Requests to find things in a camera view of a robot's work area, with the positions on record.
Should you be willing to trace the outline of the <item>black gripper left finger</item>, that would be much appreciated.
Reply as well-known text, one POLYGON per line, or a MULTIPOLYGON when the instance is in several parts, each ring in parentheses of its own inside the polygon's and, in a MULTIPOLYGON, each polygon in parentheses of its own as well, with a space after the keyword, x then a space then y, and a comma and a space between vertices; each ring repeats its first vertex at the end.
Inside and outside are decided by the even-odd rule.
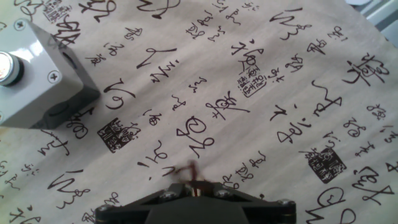
POLYGON ((96 224, 145 223, 150 211, 165 202, 192 196, 193 190, 185 184, 171 184, 125 206, 101 205, 95 209, 96 224))

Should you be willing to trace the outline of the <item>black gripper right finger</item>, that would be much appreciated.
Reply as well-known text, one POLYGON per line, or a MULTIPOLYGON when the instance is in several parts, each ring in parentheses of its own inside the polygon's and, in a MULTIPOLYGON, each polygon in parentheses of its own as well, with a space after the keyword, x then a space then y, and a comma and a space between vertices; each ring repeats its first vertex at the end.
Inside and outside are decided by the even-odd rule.
POLYGON ((199 183, 196 198, 204 206, 209 223, 295 223, 295 202, 268 202, 220 183, 199 183))

